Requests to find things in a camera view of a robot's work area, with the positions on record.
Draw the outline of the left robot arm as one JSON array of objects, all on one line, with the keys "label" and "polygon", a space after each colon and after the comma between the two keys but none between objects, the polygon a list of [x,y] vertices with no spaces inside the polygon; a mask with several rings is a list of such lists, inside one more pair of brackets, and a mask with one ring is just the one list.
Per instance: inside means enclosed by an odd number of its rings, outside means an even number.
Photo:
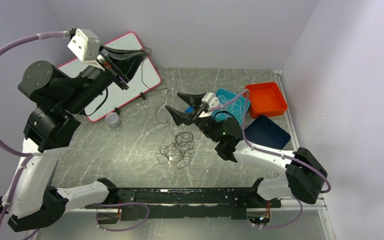
[{"label": "left robot arm", "polygon": [[55,188],[48,181],[81,124],[76,115],[84,115],[85,108],[113,83],[127,90],[147,55],[144,49],[102,45],[98,65],[87,66],[75,77],[45,60],[25,70],[18,90],[36,103],[23,131],[32,157],[21,160],[15,190],[0,197],[0,213],[9,214],[13,231],[46,228],[73,209],[94,204],[112,208],[119,202],[118,188],[106,178],[72,188]]}]

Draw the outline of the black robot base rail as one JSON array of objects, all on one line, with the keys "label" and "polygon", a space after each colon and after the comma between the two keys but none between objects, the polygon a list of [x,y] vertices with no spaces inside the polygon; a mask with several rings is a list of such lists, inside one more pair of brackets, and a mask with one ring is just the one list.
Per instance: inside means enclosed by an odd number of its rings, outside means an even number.
[{"label": "black robot base rail", "polygon": [[122,221],[182,218],[245,220],[247,210],[280,208],[281,201],[262,199],[252,187],[119,188],[103,202],[120,213]]}]

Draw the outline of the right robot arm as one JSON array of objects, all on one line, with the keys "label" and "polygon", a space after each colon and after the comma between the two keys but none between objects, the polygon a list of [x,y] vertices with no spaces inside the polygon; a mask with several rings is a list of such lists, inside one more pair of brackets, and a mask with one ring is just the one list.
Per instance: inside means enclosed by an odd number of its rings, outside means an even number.
[{"label": "right robot arm", "polygon": [[282,197],[294,197],[306,204],[315,204],[320,194],[331,190],[327,171],[308,149],[281,150],[248,140],[243,123],[234,116],[220,121],[215,119],[223,105],[214,92],[179,92],[177,96],[193,108],[193,112],[186,113],[165,105],[177,126],[197,126],[217,144],[215,151],[225,161],[252,164],[279,174],[276,178],[255,182],[256,190],[249,197],[255,207]]}]

